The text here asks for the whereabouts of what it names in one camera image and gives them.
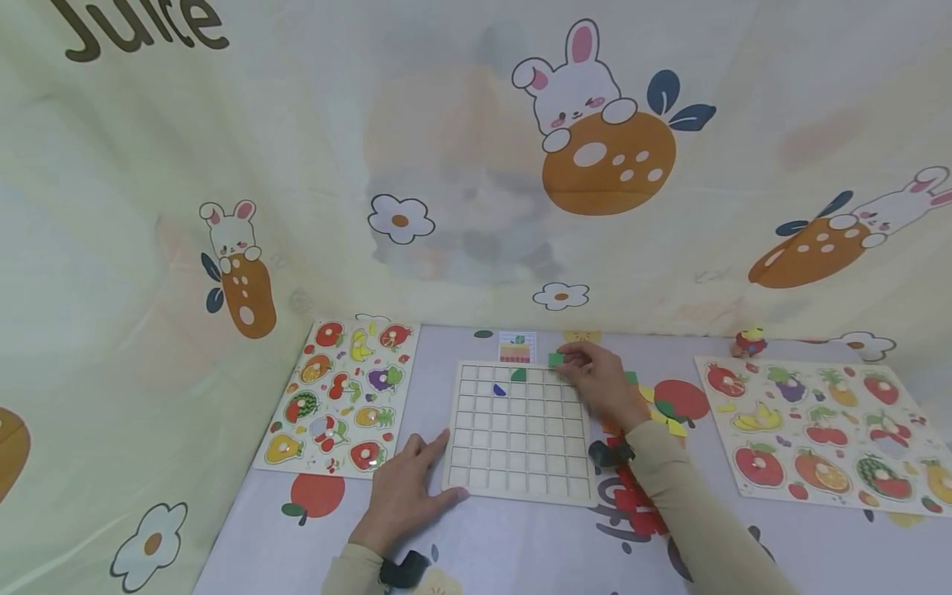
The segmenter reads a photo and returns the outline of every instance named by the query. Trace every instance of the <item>right hand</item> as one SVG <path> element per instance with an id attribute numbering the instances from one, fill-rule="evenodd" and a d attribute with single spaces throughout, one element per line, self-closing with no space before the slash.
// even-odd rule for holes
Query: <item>right hand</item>
<path id="1" fill-rule="evenodd" d="M 566 343 L 558 348 L 565 362 L 555 370 L 578 389 L 582 402 L 592 413 L 627 434 L 650 419 L 637 391 L 628 386 L 622 358 L 594 343 Z"/>

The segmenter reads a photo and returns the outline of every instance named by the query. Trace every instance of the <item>left hand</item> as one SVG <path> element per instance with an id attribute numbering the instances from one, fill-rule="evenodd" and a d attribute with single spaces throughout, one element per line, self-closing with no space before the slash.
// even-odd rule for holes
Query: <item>left hand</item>
<path id="1" fill-rule="evenodd" d="M 436 496 L 426 492 L 427 473 L 446 450 L 448 441 L 448 429 L 430 444 L 413 434 L 397 456 L 374 472 L 370 505 L 350 534 L 350 543 L 385 558 L 398 541 L 435 522 L 469 497 L 462 487 L 452 487 Z"/>

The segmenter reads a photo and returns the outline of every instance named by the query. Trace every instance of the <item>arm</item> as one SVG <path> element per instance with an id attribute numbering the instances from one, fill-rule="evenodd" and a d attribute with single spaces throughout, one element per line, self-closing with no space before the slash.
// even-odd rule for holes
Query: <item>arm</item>
<path id="1" fill-rule="evenodd" d="M 322 595 L 384 595 L 386 588 L 378 580 L 384 556 L 406 535 L 469 496 L 461 487 L 436 496 L 426 493 L 426 476 L 448 441 L 449 430 L 430 444 L 413 434 L 397 456 L 374 472 L 370 505 L 344 551 L 330 563 Z"/>
<path id="2" fill-rule="evenodd" d="M 698 592 L 795 594 L 764 549 L 724 507 L 662 424 L 625 435 L 631 470 L 661 512 Z"/>
<path id="3" fill-rule="evenodd" d="M 678 544 L 684 565 L 704 595 L 772 595 L 796 591 L 764 549 L 711 493 L 681 445 L 661 424 L 648 423 L 642 399 L 632 399 L 622 360 L 588 342 L 559 347 L 557 369 L 576 386 L 596 417 L 625 432 L 635 452 L 631 470 L 654 501 Z"/>

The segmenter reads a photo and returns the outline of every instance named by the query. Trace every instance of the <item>small toy figure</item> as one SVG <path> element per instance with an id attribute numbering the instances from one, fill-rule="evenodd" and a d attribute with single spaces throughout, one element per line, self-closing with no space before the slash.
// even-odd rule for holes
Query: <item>small toy figure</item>
<path id="1" fill-rule="evenodd" d="M 742 330 L 734 337 L 734 344 L 730 346 L 730 354 L 742 359 L 754 357 L 767 347 L 762 327 L 753 327 Z"/>

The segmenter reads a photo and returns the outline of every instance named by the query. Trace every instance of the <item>grid square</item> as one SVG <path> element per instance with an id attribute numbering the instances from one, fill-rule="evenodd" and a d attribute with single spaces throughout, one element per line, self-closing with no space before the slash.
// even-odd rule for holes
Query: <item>grid square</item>
<path id="1" fill-rule="evenodd" d="M 537 473 L 545 473 L 545 455 L 529 453 L 529 470 Z"/>
<path id="2" fill-rule="evenodd" d="M 566 419 L 582 419 L 582 406 L 578 403 L 562 403 L 562 414 Z"/>
<path id="3" fill-rule="evenodd" d="M 565 420 L 565 435 L 581 437 L 583 435 L 582 421 L 581 420 Z"/>
<path id="4" fill-rule="evenodd" d="M 567 496 L 568 495 L 568 480 L 565 477 L 553 477 L 549 476 L 548 478 L 548 493 L 553 496 Z"/>
<path id="5" fill-rule="evenodd" d="M 563 434 L 565 433 L 565 424 L 562 421 L 562 418 L 547 417 L 545 418 L 545 433 L 546 434 Z"/>
<path id="6" fill-rule="evenodd" d="M 549 454 L 565 454 L 565 438 L 562 436 L 546 436 L 545 452 Z"/>
<path id="7" fill-rule="evenodd" d="M 489 429 L 489 414 L 488 413 L 473 413 L 473 427 L 479 429 Z"/>
<path id="8" fill-rule="evenodd" d="M 582 440 L 581 438 L 566 438 L 565 439 L 565 454 L 574 455 L 576 457 L 584 457 L 585 456 L 585 441 Z"/>
<path id="9" fill-rule="evenodd" d="M 472 443 L 473 430 L 459 429 L 453 432 L 453 444 L 456 446 L 469 446 Z"/>
<path id="10" fill-rule="evenodd" d="M 489 451 L 489 466 L 494 469 L 505 469 L 506 452 L 504 450 Z"/>
<path id="11" fill-rule="evenodd" d="M 528 489 L 524 473 L 509 473 L 509 491 L 524 492 Z"/>
<path id="12" fill-rule="evenodd" d="M 469 470 L 469 485 L 472 487 L 486 487 L 486 478 L 488 474 L 485 469 Z"/>
<path id="13" fill-rule="evenodd" d="M 485 448 L 489 446 L 489 432 L 481 429 L 474 429 L 473 445 L 478 448 Z"/>
<path id="14" fill-rule="evenodd" d="M 587 477 L 588 465 L 582 457 L 568 457 L 568 474 L 575 477 Z"/>
<path id="15" fill-rule="evenodd" d="M 451 465 L 467 466 L 469 465 L 469 448 L 453 447 L 453 456 L 450 460 Z"/>
<path id="16" fill-rule="evenodd" d="M 456 427 L 473 427 L 473 414 L 468 411 L 457 411 Z"/>
<path id="17" fill-rule="evenodd" d="M 545 452 L 545 436 L 540 434 L 529 434 L 529 450 L 535 452 Z"/>
<path id="18" fill-rule="evenodd" d="M 505 471 L 489 471 L 489 489 L 506 489 Z"/>
<path id="19" fill-rule="evenodd" d="M 526 470 L 526 454 L 524 452 L 509 453 L 509 468 L 513 471 Z"/>
<path id="20" fill-rule="evenodd" d="M 529 473 L 529 491 L 533 494 L 545 494 L 548 492 L 546 487 L 545 475 L 535 475 Z"/>
<path id="21" fill-rule="evenodd" d="M 568 478 L 568 495 L 571 498 L 591 497 L 591 490 L 588 486 L 588 481 L 584 479 L 579 479 L 578 477 L 569 477 Z"/>
<path id="22" fill-rule="evenodd" d="M 545 470 L 549 473 L 565 475 L 565 457 L 558 454 L 550 454 L 545 457 Z"/>
<path id="23" fill-rule="evenodd" d="M 465 486 L 469 480 L 469 471 L 458 466 L 449 468 L 449 484 L 451 486 Z"/>
<path id="24" fill-rule="evenodd" d="M 469 465 L 478 467 L 489 466 L 489 451 L 482 448 L 473 448 L 469 452 Z"/>
<path id="25" fill-rule="evenodd" d="M 511 450 L 526 450 L 526 435 L 525 434 L 509 434 L 509 449 Z"/>
<path id="26" fill-rule="evenodd" d="M 545 434 L 545 419 L 541 417 L 527 417 L 526 428 L 530 432 Z"/>
<path id="27" fill-rule="evenodd" d="M 500 448 L 506 450 L 506 433 L 505 432 L 492 432 L 492 436 L 489 438 L 489 445 L 493 448 Z"/>
<path id="28" fill-rule="evenodd" d="M 525 432 L 526 418 L 522 415 L 512 415 L 509 417 L 509 431 Z"/>

